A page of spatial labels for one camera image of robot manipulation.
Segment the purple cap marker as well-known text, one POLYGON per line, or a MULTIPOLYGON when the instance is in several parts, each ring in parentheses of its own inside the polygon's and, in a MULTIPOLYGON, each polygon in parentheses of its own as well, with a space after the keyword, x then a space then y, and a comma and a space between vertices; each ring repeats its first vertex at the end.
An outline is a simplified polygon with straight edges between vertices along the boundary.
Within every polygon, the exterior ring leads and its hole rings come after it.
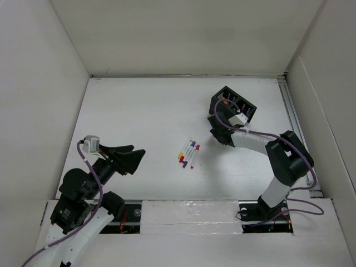
POLYGON ((190 159, 192 158, 192 156, 194 155, 194 153, 196 151, 198 151, 198 149, 200 148, 200 145, 196 145, 195 142, 192 143, 187 155, 183 158, 183 168, 185 168, 188 165, 188 162, 190 161, 190 159))

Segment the yellow cap marker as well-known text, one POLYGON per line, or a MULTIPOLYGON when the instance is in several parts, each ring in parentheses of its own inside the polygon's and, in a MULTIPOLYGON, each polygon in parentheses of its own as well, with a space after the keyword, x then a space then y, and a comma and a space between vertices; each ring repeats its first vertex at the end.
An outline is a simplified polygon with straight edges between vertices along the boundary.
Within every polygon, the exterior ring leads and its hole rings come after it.
POLYGON ((183 154, 184 154, 184 152, 186 151, 186 149, 190 146, 190 142, 191 142, 191 141, 192 141, 192 138, 189 137, 188 140, 186 141, 186 143, 184 144, 184 146, 183 146, 181 152, 180 152, 179 155, 178 155, 178 158, 179 158, 179 159, 183 156, 183 154))

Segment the aluminium rail right side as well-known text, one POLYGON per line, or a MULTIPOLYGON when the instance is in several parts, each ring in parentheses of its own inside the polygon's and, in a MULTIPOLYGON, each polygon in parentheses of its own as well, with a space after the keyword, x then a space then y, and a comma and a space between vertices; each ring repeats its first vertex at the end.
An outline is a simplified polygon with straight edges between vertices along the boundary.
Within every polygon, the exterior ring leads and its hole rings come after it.
MULTIPOLYGON (((278 85, 280 88, 280 93, 285 105, 285 109, 288 115, 288 119, 290 122, 290 125, 292 127, 292 130, 296 133, 302 144, 305 146, 306 149, 308 149, 303 131, 301 129, 301 125, 298 119, 298 115, 296 113, 296 109, 294 107, 293 101, 291 99, 291 94, 288 89, 288 84, 284 76, 278 76, 277 78, 278 85)), ((317 175, 315 173, 315 170, 312 172, 308 172, 304 178, 306 186, 309 188, 308 192, 311 198, 318 198, 322 199, 324 198, 323 192, 321 190, 321 187, 318 183, 317 175)))

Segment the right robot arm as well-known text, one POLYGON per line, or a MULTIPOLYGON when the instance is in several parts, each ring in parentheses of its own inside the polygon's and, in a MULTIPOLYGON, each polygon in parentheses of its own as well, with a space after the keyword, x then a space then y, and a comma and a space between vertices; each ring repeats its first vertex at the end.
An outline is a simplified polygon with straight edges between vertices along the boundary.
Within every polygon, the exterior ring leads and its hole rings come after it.
POLYGON ((247 131, 240 126, 233 129, 222 112, 207 117, 210 133, 223 145, 259 152, 268 157, 273 178, 266 190, 258 197, 257 203, 248 207, 240 206, 236 217, 241 221, 255 221, 256 225, 266 224, 289 210, 285 203, 291 192, 307 190, 307 187, 293 188, 300 178, 313 172, 314 161, 305 146, 293 131, 281 135, 247 131))

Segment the black two-compartment pen holder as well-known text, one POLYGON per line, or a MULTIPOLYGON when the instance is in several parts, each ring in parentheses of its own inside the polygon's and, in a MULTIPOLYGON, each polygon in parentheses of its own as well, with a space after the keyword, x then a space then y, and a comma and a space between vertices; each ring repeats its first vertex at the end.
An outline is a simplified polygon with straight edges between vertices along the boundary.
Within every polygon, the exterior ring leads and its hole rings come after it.
POLYGON ((215 104, 224 97, 228 102, 229 105, 225 105, 220 102, 217 105, 216 111, 230 111, 235 114, 243 113, 245 116, 248 117, 248 123, 251 122, 251 119, 257 109, 255 105, 251 102, 240 96, 238 93, 233 91, 230 87, 224 86, 220 91, 218 91, 213 97, 211 98, 210 107, 209 107, 209 114, 214 113, 215 104))

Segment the red cap marker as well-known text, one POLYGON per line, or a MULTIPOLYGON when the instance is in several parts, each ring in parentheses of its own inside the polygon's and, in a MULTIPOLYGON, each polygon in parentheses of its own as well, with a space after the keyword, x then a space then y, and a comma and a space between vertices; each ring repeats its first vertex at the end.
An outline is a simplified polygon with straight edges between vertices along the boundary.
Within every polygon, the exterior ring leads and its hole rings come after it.
POLYGON ((190 146, 186 149, 186 151, 184 152, 183 156, 179 159, 179 162, 183 161, 183 158, 187 155, 187 153, 188 153, 188 151, 189 151, 189 149, 190 149, 190 147, 191 147, 193 142, 194 142, 193 140, 190 142, 190 146))
POLYGON ((199 149, 200 149, 200 145, 197 145, 196 148, 195 148, 195 151, 193 153, 193 156, 192 156, 192 162, 191 162, 191 165, 190 165, 190 169, 194 169, 195 162, 196 162, 196 159, 197 159, 197 155, 199 153, 199 149))

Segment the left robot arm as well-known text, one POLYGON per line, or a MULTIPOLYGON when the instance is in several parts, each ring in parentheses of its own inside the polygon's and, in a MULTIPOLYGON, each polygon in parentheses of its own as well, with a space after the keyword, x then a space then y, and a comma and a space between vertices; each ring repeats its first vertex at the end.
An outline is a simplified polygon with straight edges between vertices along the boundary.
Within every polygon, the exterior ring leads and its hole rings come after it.
POLYGON ((77 266, 99 233, 125 217, 125 200, 103 187, 115 173, 134 174, 146 151, 132 145, 92 145, 88 139, 77 143, 77 151, 89 172, 71 169, 65 174, 46 243, 23 266, 77 266))

